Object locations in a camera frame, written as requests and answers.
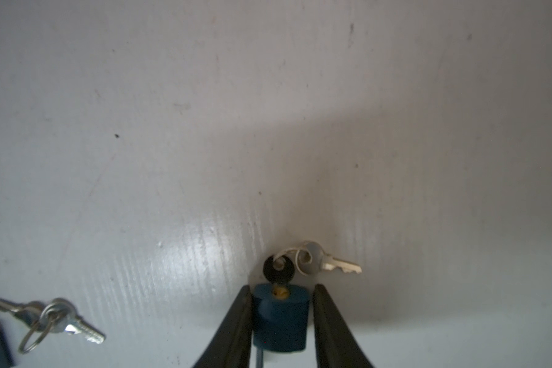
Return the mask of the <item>blue padlock with key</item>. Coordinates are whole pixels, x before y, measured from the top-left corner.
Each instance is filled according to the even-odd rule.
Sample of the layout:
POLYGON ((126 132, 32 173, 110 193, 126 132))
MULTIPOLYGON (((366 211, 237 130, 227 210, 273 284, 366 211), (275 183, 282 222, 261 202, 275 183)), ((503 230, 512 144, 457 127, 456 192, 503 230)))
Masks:
POLYGON ((339 259, 317 242, 285 248, 265 260, 264 284, 252 290, 252 343, 255 365, 264 366, 266 352, 288 354, 306 348, 311 296, 307 288, 294 285, 294 276, 315 276, 340 269, 360 274, 360 265, 339 259))
MULTIPOLYGON (((28 328, 17 347, 19 354, 26 355, 34 351, 51 334, 80 335, 96 344, 106 340, 104 333, 86 322, 78 314, 77 308, 63 298, 56 298, 46 305, 38 301, 15 303, 0 298, 0 312, 11 315, 28 328)), ((14 366, 12 349, 0 324, 0 367, 14 366)))

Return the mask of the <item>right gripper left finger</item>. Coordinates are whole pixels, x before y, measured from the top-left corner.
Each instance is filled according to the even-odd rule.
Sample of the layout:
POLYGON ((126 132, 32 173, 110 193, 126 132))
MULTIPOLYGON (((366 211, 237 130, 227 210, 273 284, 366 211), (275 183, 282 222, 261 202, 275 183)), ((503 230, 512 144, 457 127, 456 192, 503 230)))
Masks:
POLYGON ((249 367, 252 328, 252 293, 251 288, 245 285, 193 367, 249 367))

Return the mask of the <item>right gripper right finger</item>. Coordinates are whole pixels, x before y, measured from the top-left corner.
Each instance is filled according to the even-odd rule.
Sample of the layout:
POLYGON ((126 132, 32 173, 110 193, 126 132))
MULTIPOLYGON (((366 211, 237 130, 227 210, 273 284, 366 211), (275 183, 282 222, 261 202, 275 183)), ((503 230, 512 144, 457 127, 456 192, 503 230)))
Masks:
POLYGON ((324 285, 314 287, 313 306, 317 366, 373 368, 324 285))

